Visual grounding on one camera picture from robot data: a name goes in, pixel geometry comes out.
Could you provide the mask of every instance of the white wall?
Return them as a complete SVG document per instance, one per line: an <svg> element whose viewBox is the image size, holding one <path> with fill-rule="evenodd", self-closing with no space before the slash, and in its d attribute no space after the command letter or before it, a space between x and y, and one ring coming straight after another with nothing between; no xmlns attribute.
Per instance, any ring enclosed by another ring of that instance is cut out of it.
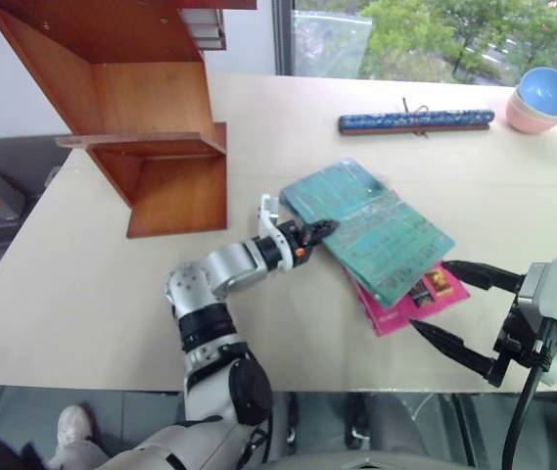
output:
<svg viewBox="0 0 557 470"><path fill-rule="evenodd" d="M256 10L224 10L226 50L206 51L208 71L276 73L271 0Z"/></svg>
<svg viewBox="0 0 557 470"><path fill-rule="evenodd" d="M275 73L271 1L224 12L227 50L207 52L208 71ZM69 130L0 33L0 137Z"/></svg>

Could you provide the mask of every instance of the pink bowl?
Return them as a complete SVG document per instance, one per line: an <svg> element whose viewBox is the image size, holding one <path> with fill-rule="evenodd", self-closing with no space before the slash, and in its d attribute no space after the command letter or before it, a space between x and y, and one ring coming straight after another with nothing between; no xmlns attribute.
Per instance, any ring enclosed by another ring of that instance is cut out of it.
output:
<svg viewBox="0 0 557 470"><path fill-rule="evenodd" d="M516 106L513 96L506 104L506 120L516 129L529 134L543 132L557 124L554 120L543 120L525 113Z"/></svg>

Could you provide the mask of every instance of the person's leg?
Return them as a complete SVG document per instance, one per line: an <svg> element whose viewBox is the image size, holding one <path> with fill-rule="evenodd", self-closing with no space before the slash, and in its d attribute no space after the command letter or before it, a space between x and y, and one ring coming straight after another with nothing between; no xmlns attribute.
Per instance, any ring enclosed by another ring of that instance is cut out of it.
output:
<svg viewBox="0 0 557 470"><path fill-rule="evenodd" d="M93 429L84 408L72 405L59 417L56 454L48 462L51 470L93 470L109 458L92 441Z"/></svg>

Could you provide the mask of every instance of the pink book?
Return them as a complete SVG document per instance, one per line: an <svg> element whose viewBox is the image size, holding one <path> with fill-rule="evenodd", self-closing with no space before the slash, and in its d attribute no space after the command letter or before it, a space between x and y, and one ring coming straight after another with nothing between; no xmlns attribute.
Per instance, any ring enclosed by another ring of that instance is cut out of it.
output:
<svg viewBox="0 0 557 470"><path fill-rule="evenodd" d="M470 297L463 285L440 263L428 270L391 308L382 308L358 281L351 276L349 279L378 336L403 328L409 324L409 318L425 318Z"/></svg>

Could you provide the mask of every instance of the beige table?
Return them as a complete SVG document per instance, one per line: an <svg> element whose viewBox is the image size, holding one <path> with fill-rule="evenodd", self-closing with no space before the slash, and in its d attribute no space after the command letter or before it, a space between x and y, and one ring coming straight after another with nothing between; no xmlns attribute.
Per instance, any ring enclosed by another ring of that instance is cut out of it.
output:
<svg viewBox="0 0 557 470"><path fill-rule="evenodd" d="M523 272L557 257L557 128L502 120L508 88L253 75L209 78L228 122L228 230L127 240L128 207L73 151L0 263L0 384L179 390L182 353L163 294L173 266L255 235L263 192L352 157L448 233L450 259ZM342 114L489 107L490 131L342 137ZM432 317L484 354L512 300L472 290ZM233 295L230 311L276 390L494 390L411 328L377 338L339 265L311 262ZM512 365L501 391L519 391Z"/></svg>

